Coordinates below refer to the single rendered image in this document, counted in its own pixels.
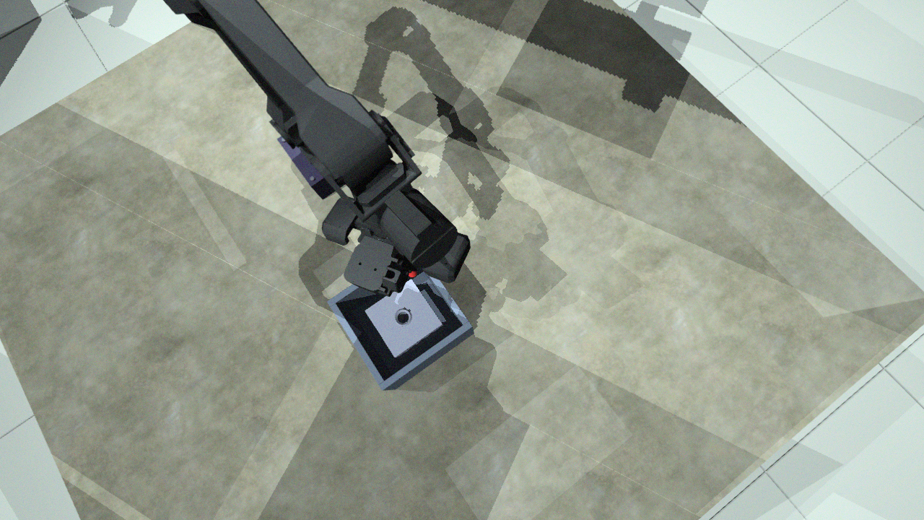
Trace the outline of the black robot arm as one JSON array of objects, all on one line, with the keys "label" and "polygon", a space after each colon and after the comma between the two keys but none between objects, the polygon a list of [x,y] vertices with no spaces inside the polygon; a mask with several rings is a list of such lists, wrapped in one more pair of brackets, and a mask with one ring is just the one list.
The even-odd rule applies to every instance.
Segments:
[{"label": "black robot arm", "polygon": [[[217,32],[267,95],[269,123],[313,167],[363,222],[378,223],[379,238],[361,227],[344,279],[368,292],[401,293],[409,270],[441,260],[458,228],[411,182],[422,174],[405,139],[385,117],[351,93],[329,86],[258,0],[164,0],[174,14]],[[403,162],[391,160],[393,153]],[[355,199],[342,191],[346,184]]]}]

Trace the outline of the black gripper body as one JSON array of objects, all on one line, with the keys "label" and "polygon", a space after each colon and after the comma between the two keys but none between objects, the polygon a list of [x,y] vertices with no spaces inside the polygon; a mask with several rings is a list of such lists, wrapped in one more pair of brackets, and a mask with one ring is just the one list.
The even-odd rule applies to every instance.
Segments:
[{"label": "black gripper body", "polygon": [[[386,239],[387,237],[378,227],[378,223],[367,220],[365,222],[361,221],[341,197],[323,221],[321,231],[326,235],[328,241],[334,241],[340,246],[347,246],[352,228],[360,230],[361,227],[369,228],[379,238]],[[458,277],[469,250],[471,250],[471,241],[468,239],[468,235],[458,233],[458,239],[456,239],[448,254],[436,264],[423,269],[423,271],[433,279],[451,283]]]}]

